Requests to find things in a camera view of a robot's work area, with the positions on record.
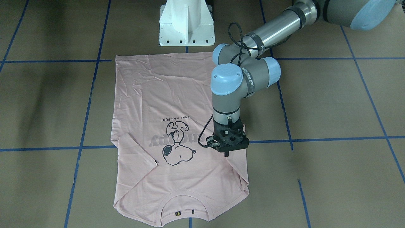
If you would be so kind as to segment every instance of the blue joint cap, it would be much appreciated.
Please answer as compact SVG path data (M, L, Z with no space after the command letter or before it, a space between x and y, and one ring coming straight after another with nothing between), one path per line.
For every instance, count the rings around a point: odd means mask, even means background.
M280 64L272 57L265 57L263 58L266 61L267 69L269 70L269 85L267 88L276 83L281 76L281 68Z
M239 66L232 63L218 65L211 74L211 91L218 96L228 95L241 86L242 80Z
M396 0L369 0L356 14L350 28L370 30L379 25L390 13Z
M212 61L218 66L219 63L219 57L220 57L220 52L222 50L223 47L227 46L229 44L226 43L221 43L219 44L217 47L215 47L214 51L212 52Z

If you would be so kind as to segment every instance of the snoopy print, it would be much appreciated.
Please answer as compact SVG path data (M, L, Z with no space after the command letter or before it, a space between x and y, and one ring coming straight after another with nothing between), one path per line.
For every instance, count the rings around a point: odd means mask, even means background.
M173 145L166 145L162 150L164 160L169 165L175 166L182 161L189 161L196 153L195 150L180 144L185 131L188 131L188 125L182 121L170 122L166 127L166 134L174 141Z

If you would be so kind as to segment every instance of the pink t-shirt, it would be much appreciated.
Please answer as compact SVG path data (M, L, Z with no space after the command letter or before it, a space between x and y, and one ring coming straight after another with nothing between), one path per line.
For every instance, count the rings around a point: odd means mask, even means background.
M185 217L210 221L245 199L246 150L225 158L197 143L212 115L212 53L117 56L115 62L117 211L162 227ZM212 132L211 122L203 144Z

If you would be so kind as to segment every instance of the white plastic bracket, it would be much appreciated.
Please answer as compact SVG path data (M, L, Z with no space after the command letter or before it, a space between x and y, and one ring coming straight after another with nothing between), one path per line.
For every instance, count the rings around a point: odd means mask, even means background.
M159 45L214 45L212 7L204 0L167 0L160 7Z

